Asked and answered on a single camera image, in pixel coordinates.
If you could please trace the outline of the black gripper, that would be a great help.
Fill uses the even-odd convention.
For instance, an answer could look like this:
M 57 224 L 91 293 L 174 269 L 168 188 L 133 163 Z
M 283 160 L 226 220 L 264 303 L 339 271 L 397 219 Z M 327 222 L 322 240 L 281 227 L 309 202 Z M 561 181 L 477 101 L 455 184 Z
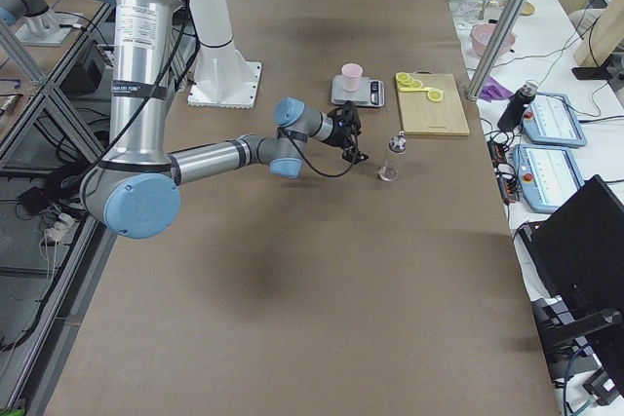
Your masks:
M 327 145 L 342 149 L 342 159 L 349 164 L 360 164 L 369 156 L 356 145 L 354 137 L 361 133 L 361 120 L 357 106 L 352 101 L 340 104 L 328 113 L 331 119 L 331 133 Z

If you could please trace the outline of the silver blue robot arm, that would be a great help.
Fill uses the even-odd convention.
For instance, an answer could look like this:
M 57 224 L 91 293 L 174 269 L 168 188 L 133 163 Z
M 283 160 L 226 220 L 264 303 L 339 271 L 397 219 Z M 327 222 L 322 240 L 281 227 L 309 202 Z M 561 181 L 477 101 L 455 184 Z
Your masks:
M 272 137 L 245 134 L 220 143 L 166 152 L 164 129 L 176 90 L 173 60 L 184 28 L 195 30 L 194 105 L 250 108 L 261 64 L 237 50 L 226 0 L 99 0 L 115 7 L 109 143 L 86 170 L 79 196 L 88 213 L 113 233 L 146 239 L 175 220 L 181 185 L 254 164 L 295 178 L 309 140 L 341 150 L 349 165 L 366 159 L 361 122 L 347 102 L 323 113 L 286 97 L 274 112 Z M 174 28 L 183 11 L 182 28 Z

